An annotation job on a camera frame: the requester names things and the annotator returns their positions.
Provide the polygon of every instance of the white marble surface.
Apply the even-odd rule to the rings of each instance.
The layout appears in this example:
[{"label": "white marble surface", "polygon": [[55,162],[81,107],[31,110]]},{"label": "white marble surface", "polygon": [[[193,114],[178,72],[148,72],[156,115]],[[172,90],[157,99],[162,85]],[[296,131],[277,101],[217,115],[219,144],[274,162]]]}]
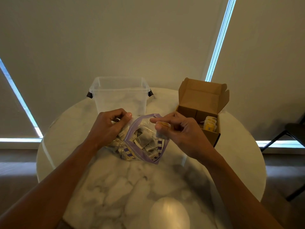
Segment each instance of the white marble surface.
[{"label": "white marble surface", "polygon": [[[178,92],[152,88],[146,113],[165,115],[178,104]],[[38,180],[44,179],[79,145],[97,111],[86,98],[50,126],[37,154]],[[250,133],[228,112],[220,114],[216,145],[236,174],[261,200],[266,181],[262,154]],[[160,163],[122,161],[100,150],[88,166],[64,219],[80,228],[231,228],[206,168],[170,142]]]}]

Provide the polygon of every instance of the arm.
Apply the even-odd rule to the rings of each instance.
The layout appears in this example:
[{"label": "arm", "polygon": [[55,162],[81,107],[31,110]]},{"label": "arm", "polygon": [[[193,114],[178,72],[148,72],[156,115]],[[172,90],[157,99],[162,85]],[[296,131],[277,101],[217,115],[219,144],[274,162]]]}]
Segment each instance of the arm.
[{"label": "arm", "polygon": [[213,148],[193,118],[174,112],[150,121],[170,123],[172,128],[158,123],[155,128],[173,140],[185,154],[197,159],[208,169],[234,228],[282,228]]},{"label": "arm", "polygon": [[[121,120],[113,125],[115,118]],[[55,228],[92,157],[113,141],[130,119],[131,113],[123,109],[100,113],[86,140],[0,217],[0,228]]]}]

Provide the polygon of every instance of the brown box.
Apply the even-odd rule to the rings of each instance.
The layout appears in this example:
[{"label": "brown box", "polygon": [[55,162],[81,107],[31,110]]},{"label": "brown box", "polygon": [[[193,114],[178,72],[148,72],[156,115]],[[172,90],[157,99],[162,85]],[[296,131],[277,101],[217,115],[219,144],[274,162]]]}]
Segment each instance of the brown box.
[{"label": "brown box", "polygon": [[[226,84],[217,84],[185,78],[179,88],[179,105],[176,111],[185,117],[194,118],[202,128],[209,142],[215,147],[220,137],[218,113],[229,102],[230,91]],[[217,118],[215,132],[203,129],[207,116]]]}]

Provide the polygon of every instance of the floor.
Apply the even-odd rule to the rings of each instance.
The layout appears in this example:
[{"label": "floor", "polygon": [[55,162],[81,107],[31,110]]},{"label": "floor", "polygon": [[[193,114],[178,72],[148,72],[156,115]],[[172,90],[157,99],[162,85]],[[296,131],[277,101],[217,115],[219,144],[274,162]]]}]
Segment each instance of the floor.
[{"label": "floor", "polygon": [[[36,150],[0,150],[0,215],[37,184]],[[262,204],[284,227],[305,227],[305,192],[285,197],[305,183],[305,155],[264,154],[267,183]],[[69,228],[64,222],[59,228]]]}]

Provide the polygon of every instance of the chair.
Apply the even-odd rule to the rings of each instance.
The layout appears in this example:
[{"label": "chair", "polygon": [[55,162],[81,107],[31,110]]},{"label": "chair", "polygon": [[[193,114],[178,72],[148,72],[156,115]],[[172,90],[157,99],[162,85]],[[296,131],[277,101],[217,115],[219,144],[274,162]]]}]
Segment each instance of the chair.
[{"label": "chair", "polygon": [[[263,152],[265,149],[267,149],[270,145],[272,145],[274,142],[276,142],[278,139],[280,139],[284,135],[288,135],[298,142],[300,142],[301,145],[305,146],[305,115],[303,116],[303,119],[300,121],[300,123],[288,123],[285,125],[285,130],[281,132],[278,136],[276,136],[272,141],[270,141],[267,145],[265,145],[263,148],[261,148],[261,151]],[[300,195],[303,191],[305,191],[305,185],[303,185],[301,188],[297,189],[295,192],[293,192],[291,195],[286,197],[287,201],[293,200],[295,197]]]}]

